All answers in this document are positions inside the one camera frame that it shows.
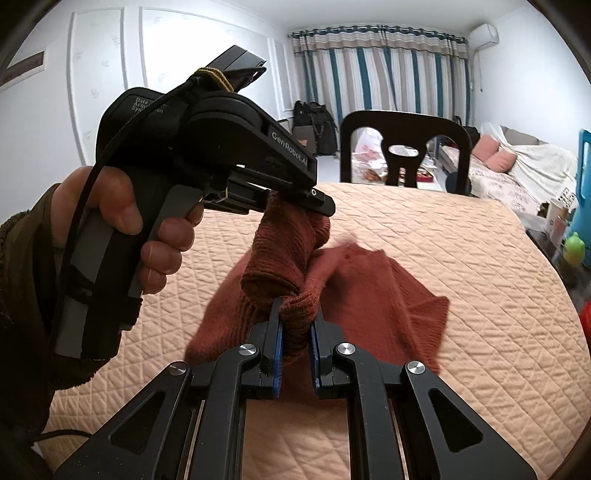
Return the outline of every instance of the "gripper handle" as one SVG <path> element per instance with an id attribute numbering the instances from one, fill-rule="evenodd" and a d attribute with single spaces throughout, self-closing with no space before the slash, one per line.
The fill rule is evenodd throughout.
<path id="1" fill-rule="evenodd" d="M 121 332 L 139 316 L 142 288 L 140 251 L 155 239 L 165 218 L 185 218 L 203 192 L 151 170 L 119 167 L 129 175 L 144 221 L 138 235 L 125 235 L 108 225 L 98 210 L 87 212 L 69 266 L 55 353 L 71 358 L 113 358 Z"/>

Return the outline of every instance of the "black aluminum linkage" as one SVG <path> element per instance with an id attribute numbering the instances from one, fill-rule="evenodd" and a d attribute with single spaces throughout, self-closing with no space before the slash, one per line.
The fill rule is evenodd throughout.
<path id="1" fill-rule="evenodd" d="M 280 387 L 281 299 L 216 362 L 174 362 L 62 464 L 56 480 L 239 480 L 246 400 Z"/>
<path id="2" fill-rule="evenodd" d="M 281 299 L 216 362 L 169 365 L 59 467 L 57 480 L 239 480 L 246 401 L 281 385 Z M 419 361 L 378 361 L 318 311 L 314 388 L 348 405 L 352 480 L 535 480 L 516 451 Z"/>
<path id="3" fill-rule="evenodd" d="M 423 363 L 380 362 L 319 312 L 310 334 L 320 398 L 346 398 L 352 480 L 535 480 L 530 465 Z"/>

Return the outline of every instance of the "peach quilted bedspread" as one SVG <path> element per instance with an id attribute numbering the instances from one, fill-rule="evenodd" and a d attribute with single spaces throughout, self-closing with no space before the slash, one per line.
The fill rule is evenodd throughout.
<path id="1" fill-rule="evenodd" d="M 558 275 L 519 220 L 494 200 L 414 189 L 321 185 L 337 213 L 329 245 L 354 236 L 383 249 L 450 313 L 441 377 L 547 479 L 591 416 L 591 359 Z M 47 430 L 96 431 L 184 348 L 217 286 L 250 247 L 259 213 L 207 211 L 182 269 L 148 296 L 119 355 L 92 381 L 58 392 Z M 349 477 L 346 410 L 289 403 L 248 406 L 243 478 Z M 43 442 L 56 468 L 80 440 Z"/>

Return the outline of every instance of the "table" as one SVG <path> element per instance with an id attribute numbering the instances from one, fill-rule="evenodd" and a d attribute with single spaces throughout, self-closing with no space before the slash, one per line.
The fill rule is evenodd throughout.
<path id="1" fill-rule="evenodd" d="M 583 265 L 573 268 L 563 261 L 561 249 L 557 249 L 544 232 L 544 218 L 522 212 L 516 214 L 534 245 L 558 272 L 574 307 L 580 313 L 591 300 L 591 270 Z"/>

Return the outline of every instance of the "black chair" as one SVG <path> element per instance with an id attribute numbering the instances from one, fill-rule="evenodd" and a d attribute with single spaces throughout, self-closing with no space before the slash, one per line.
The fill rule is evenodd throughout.
<path id="1" fill-rule="evenodd" d="M 340 126 L 340 181 L 351 183 L 351 136 L 358 128 L 370 127 L 380 132 L 382 153 L 388 165 L 386 185 L 398 186 L 400 168 L 405 170 L 404 186 L 417 188 L 417 170 L 427 154 L 427 142 L 434 137 L 449 137 L 460 149 L 456 174 L 449 175 L 446 190 L 470 195 L 468 180 L 472 142 L 461 125 L 437 116 L 417 113 L 364 110 L 352 112 Z M 390 152 L 393 145 L 405 145 L 418 151 L 416 157 L 403 157 Z"/>

